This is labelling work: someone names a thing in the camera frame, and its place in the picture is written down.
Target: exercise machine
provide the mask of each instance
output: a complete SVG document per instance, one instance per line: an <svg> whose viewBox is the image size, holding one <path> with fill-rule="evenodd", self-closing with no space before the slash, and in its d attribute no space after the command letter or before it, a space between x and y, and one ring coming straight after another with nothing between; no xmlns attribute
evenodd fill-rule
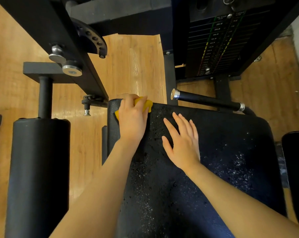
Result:
<svg viewBox="0 0 299 238"><path fill-rule="evenodd" d="M273 136L267 122L231 101L229 82L299 15L299 0L0 0L53 63L25 62L40 83L38 117L14 123L5 236L48 237L68 210L70 123L51 119L53 83L77 84L90 106L108 107L102 161L120 137L108 95L88 53L106 58L103 36L160 34L167 105L154 104L133 158L117 237L230 237L202 192L167 158L162 118L181 112L201 131L201 162L215 174L286 215ZM212 79L216 98L176 90ZM184 100L218 111L177 106Z"/></svg>

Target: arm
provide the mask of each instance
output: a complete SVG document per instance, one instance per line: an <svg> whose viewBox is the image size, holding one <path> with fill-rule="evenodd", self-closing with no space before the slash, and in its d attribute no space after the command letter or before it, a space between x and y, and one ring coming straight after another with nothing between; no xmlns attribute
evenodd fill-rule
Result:
<svg viewBox="0 0 299 238"><path fill-rule="evenodd" d="M174 142L171 148L162 137L164 149L173 163L199 187L236 238L299 237L299 226L251 196L225 182L200 163L197 129L181 115L173 113L179 133L164 119Z"/></svg>
<svg viewBox="0 0 299 238"><path fill-rule="evenodd" d="M96 177L72 205L50 238L113 237L132 157L142 139L148 108L147 97L134 107L137 95L121 101L120 135Z"/></svg>

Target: forearm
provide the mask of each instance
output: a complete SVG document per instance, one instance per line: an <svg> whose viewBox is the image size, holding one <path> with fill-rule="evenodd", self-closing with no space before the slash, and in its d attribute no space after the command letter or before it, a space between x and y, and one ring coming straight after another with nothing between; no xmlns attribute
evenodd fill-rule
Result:
<svg viewBox="0 0 299 238"><path fill-rule="evenodd" d="M132 157L137 143L118 140L107 161L51 238L113 237Z"/></svg>
<svg viewBox="0 0 299 238"><path fill-rule="evenodd" d="M228 184L203 165L186 172L236 238L299 237L299 226Z"/></svg>

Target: black backrest pad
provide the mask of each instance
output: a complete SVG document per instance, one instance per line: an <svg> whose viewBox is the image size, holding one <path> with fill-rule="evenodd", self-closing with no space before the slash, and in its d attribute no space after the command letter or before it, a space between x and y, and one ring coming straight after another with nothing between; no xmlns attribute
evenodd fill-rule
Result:
<svg viewBox="0 0 299 238"><path fill-rule="evenodd" d="M282 147L294 211L299 222L299 132L284 135Z"/></svg>
<svg viewBox="0 0 299 238"><path fill-rule="evenodd" d="M108 103L108 154L120 138ZM199 188L167 157L161 141L175 126L172 112L192 119L201 163L223 180L286 215L278 161L268 123L258 117L154 103L144 138L133 157L117 225L117 237L232 237Z"/></svg>

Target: finger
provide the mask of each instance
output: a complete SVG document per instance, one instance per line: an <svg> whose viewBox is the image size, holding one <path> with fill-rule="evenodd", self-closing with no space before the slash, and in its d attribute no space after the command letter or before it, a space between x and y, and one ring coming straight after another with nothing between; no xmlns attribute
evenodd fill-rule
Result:
<svg viewBox="0 0 299 238"><path fill-rule="evenodd" d="M125 108L133 108L134 107L134 99L139 98L136 94L129 94L125 99Z"/></svg>
<svg viewBox="0 0 299 238"><path fill-rule="evenodd" d="M171 138L175 141L175 139L177 137L179 137L178 131L166 118L164 118L164 123L165 123L165 125L166 125L166 127L167 127L167 129L168 129L168 131L171 135Z"/></svg>
<svg viewBox="0 0 299 238"><path fill-rule="evenodd" d="M120 107L119 107L119 110L121 109L124 109L125 108L125 99L122 99L121 100L121 104L120 104Z"/></svg>
<svg viewBox="0 0 299 238"><path fill-rule="evenodd" d="M143 120L144 120L144 122L146 122L146 121L147 121L147 117L148 117L148 110L149 110L149 107L147 107L147 108L145 109L145 111L143 112Z"/></svg>
<svg viewBox="0 0 299 238"><path fill-rule="evenodd" d="M174 156L173 148L170 146L170 143L169 143L168 139L165 136L162 136L161 139L163 140L164 150L166 151L168 157L170 159L172 159L173 156Z"/></svg>
<svg viewBox="0 0 299 238"><path fill-rule="evenodd" d="M192 127L193 135L196 140L198 140L198 131L197 128L192 120L189 121L190 126Z"/></svg>
<svg viewBox="0 0 299 238"><path fill-rule="evenodd" d="M191 125L189 124L189 122L187 121L187 119L182 115L182 114L179 114L178 115L182 121L185 123L186 125L186 128L187 128L187 132L188 132L188 135L193 138L194 137L194 134L193 134L193 131L192 131L192 127Z"/></svg>
<svg viewBox="0 0 299 238"><path fill-rule="evenodd" d="M135 108L141 112L143 112L143 107L145 105L145 102L147 100L147 96L142 97L137 104L135 105Z"/></svg>
<svg viewBox="0 0 299 238"><path fill-rule="evenodd" d="M180 135L187 135L187 127L185 125L185 123L183 122L183 120L175 113L173 112L173 117L176 121L176 123L178 124L178 129L179 129L179 133Z"/></svg>

